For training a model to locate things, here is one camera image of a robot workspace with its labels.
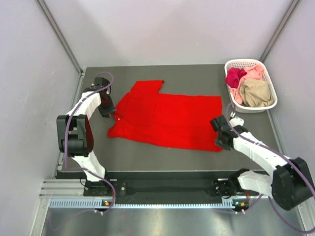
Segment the red t shirt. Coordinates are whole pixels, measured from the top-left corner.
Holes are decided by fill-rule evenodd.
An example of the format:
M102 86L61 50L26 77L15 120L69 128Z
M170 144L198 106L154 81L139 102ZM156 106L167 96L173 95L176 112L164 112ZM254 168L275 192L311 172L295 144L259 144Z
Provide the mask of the red t shirt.
M221 152L210 121L222 114L220 96L161 93L163 80L137 81L117 104L109 138L166 148Z

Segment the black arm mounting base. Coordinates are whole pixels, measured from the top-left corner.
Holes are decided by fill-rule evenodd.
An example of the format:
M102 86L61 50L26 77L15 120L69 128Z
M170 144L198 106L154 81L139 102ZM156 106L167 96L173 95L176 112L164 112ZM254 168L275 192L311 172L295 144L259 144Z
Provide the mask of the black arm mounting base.
M116 204L220 204L224 199L246 198L245 192L228 194L227 180L232 174L232 171L109 172L108 178L115 188ZM59 172L56 178L79 180L83 188L86 183L83 172Z

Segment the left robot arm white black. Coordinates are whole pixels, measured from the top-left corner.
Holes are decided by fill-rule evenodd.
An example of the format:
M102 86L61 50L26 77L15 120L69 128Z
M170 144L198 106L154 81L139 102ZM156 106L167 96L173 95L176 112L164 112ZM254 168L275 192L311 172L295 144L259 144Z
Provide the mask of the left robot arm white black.
M56 120L58 145L64 154L65 166L68 158L71 158L86 175L85 196L115 196L115 188L108 178L108 172L94 153L94 137L90 125L90 118L96 110L104 118L115 113L116 108L111 99L113 81L114 77L109 72L96 75L76 105Z

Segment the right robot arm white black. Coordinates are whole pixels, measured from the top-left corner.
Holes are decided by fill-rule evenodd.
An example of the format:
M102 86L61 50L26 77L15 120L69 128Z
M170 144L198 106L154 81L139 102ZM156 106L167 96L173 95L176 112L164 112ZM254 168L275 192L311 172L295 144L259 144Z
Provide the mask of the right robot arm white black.
M215 144L224 150L235 150L258 164L266 173L240 169L229 176L228 194L240 195L246 190L274 199L284 210L291 210L315 195L315 186L305 160L291 159L271 150L243 127L239 117L226 120L219 116L210 121L217 138Z

